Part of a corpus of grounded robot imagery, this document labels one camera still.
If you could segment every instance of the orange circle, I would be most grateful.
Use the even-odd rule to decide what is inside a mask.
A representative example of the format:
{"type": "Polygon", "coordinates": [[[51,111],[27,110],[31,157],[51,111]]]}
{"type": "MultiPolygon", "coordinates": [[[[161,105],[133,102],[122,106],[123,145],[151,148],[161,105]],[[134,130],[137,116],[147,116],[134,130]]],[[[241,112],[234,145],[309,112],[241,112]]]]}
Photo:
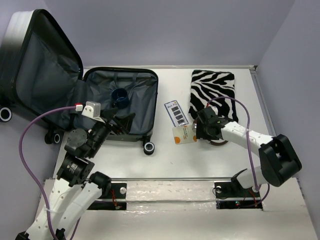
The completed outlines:
{"type": "Polygon", "coordinates": [[[175,141],[176,144],[179,144],[181,140],[180,140],[179,137],[175,136],[174,137],[174,141],[175,141]]]}

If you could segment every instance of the suitcase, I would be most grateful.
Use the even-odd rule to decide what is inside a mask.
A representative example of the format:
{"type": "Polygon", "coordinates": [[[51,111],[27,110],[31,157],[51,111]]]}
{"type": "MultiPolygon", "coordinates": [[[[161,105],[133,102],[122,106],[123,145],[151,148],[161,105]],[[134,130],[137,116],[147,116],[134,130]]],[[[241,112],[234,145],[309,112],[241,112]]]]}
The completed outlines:
{"type": "MultiPolygon", "coordinates": [[[[11,119],[12,107],[25,118],[86,101],[101,103],[101,110],[108,110],[114,107],[112,94],[119,89],[126,90],[128,106],[119,109],[116,116],[130,126],[129,134],[111,134],[108,139],[143,141],[145,146],[155,121],[155,72],[95,67],[84,74],[79,54],[48,11],[36,9],[12,15],[0,47],[1,122],[11,119]]],[[[76,112],[60,112],[43,120],[49,126],[45,136],[48,144],[60,141],[59,131],[89,130],[95,123],[76,112]]]]}

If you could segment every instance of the white table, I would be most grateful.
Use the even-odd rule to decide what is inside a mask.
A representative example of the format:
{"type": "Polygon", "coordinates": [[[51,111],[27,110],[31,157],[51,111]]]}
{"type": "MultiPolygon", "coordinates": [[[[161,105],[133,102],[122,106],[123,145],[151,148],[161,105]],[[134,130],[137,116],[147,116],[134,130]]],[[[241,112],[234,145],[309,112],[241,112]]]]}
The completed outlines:
{"type": "MultiPolygon", "coordinates": [[[[213,147],[206,141],[176,145],[173,124],[164,103],[178,100],[184,113],[188,113],[193,70],[153,70],[159,77],[151,138],[156,150],[153,155],[146,156],[141,142],[107,140],[104,143],[93,159],[92,172],[100,171],[113,179],[140,180],[127,182],[127,211],[87,211],[81,218],[75,239],[317,239],[295,178],[279,188],[271,187],[263,202],[263,211],[216,209],[211,193],[213,182],[208,178],[231,177],[248,168],[248,153],[233,143],[221,147],[213,147]],[[203,181],[141,181],[146,178],[203,181]]],[[[235,95],[250,112],[250,128],[268,134],[250,71],[216,70],[234,73],[235,95]]],[[[239,123],[246,125],[245,112],[239,105],[236,109],[239,123]]],[[[66,137],[53,176],[64,159],[65,142],[66,137]]],[[[254,163],[259,164],[256,156],[254,163]]]]}

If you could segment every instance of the zebra print cloth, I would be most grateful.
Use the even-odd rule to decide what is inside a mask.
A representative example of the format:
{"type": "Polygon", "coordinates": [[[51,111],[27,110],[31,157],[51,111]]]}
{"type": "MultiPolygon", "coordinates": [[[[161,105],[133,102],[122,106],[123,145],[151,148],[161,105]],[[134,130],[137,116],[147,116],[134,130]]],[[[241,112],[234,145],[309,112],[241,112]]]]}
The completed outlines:
{"type": "MultiPolygon", "coordinates": [[[[204,109],[210,99],[227,96],[235,98],[235,75],[231,72],[194,70],[191,80],[189,114],[197,118],[197,112],[204,109]]],[[[222,98],[210,103],[219,117],[227,117],[238,122],[236,104],[222,98]]]]}

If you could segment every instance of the beige card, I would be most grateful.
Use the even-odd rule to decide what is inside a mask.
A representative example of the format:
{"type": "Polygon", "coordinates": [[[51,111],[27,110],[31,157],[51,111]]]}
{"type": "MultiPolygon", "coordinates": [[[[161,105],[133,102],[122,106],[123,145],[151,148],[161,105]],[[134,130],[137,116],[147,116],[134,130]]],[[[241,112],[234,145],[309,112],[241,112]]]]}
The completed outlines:
{"type": "Polygon", "coordinates": [[[175,144],[195,143],[196,133],[192,130],[192,125],[176,126],[172,128],[175,144]]]}

